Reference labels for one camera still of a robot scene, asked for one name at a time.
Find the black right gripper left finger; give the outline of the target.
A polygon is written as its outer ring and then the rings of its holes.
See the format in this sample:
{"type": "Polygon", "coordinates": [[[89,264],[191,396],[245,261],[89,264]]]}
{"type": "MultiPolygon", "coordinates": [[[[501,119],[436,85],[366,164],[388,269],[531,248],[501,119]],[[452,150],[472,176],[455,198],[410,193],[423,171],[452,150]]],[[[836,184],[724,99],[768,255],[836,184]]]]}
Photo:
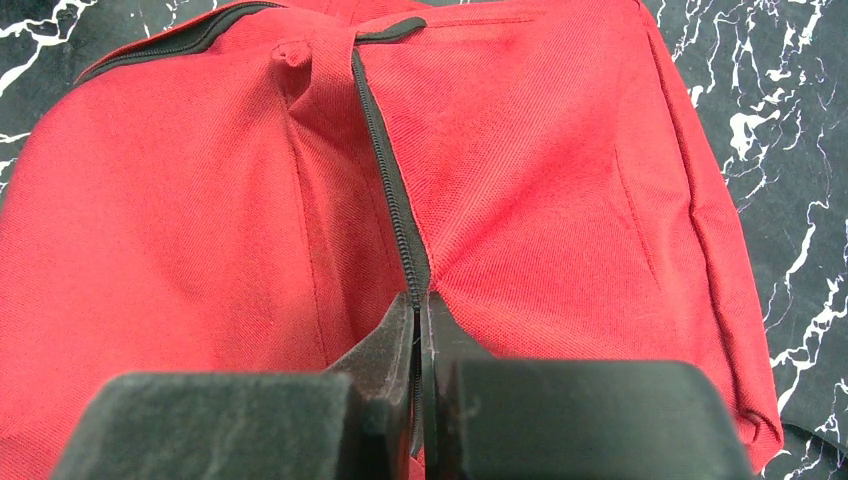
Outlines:
{"type": "Polygon", "coordinates": [[[415,316],[397,296],[319,373],[131,373],[87,407],[56,479],[404,479],[415,316]]]}

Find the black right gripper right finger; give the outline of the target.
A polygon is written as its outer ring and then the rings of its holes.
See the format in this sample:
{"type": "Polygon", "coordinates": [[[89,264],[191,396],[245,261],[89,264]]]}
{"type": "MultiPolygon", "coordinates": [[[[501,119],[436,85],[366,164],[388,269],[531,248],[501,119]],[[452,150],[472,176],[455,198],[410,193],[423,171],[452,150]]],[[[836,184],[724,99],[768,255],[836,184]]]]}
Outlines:
{"type": "Polygon", "coordinates": [[[669,361],[496,358],[430,293],[420,396],[430,479],[748,479],[725,405],[669,361]]]}

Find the red student backpack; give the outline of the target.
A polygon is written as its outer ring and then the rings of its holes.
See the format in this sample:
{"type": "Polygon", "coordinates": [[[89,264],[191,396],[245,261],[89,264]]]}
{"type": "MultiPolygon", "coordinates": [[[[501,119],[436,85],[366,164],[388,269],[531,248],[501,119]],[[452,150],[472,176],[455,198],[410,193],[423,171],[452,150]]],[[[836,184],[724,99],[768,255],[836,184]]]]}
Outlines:
{"type": "Polygon", "coordinates": [[[782,448],[739,217],[639,1],[238,3],[115,51],[1,213],[1,475],[135,371],[305,371],[438,293],[502,356],[673,359],[782,448]]]}

